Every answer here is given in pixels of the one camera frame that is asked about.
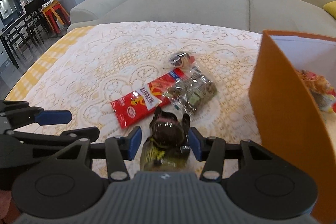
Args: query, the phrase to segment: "seaweed snack bag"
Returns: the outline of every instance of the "seaweed snack bag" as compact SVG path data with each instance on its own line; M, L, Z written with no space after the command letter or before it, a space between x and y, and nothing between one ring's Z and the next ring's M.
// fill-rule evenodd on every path
M169 87L164 95L177 109L190 115L208 103L217 93L215 83L210 80L197 66L184 71L184 76Z
M169 104L168 98L164 97L163 93L183 76L184 73L180 69L174 69L111 102L121 128L126 128L154 112L157 106Z
M189 128L188 114L179 122L173 113L157 107L150 123L151 136L142 147L140 169L166 172L185 169L190 154Z
M296 70L296 72L313 95L319 109L326 112L336 112L336 92L328 80L311 71Z

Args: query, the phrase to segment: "blue gripper pad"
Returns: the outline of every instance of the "blue gripper pad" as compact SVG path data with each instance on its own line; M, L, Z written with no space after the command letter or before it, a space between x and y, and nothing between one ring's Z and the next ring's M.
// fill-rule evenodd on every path
M188 137L189 137L189 146L192 149L196 160L200 161L202 158L201 144L199 140L196 138L192 129L189 129Z
M36 115L35 122L40 126L70 123L72 114L68 110L44 110Z
M140 127L136 127L133 130L136 130L134 136L130 139L129 150L128 150L128 158L133 160L137 151L140 147L142 140L142 131Z

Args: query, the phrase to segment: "red snack package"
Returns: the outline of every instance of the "red snack package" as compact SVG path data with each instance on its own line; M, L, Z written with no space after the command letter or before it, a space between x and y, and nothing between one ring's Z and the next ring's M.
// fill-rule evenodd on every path
M180 69L174 69L140 89L111 102L121 128L126 128L153 113L157 106L168 105L170 101L163 96L163 93L183 76L184 73Z

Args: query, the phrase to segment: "orange box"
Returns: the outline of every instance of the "orange box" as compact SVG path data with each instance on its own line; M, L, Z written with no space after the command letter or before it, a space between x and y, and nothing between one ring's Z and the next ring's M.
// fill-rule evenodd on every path
M335 151L294 68L324 75L335 86L334 42L322 35L265 30L249 90L263 146L314 178L319 196L312 216L323 224L336 220Z

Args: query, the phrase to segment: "gray sofa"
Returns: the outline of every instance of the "gray sofa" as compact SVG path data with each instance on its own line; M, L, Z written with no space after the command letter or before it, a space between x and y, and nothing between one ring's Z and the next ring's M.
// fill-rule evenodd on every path
M249 30L291 30L336 37L323 10L334 0L85 0L71 12L74 28L113 22L163 21Z

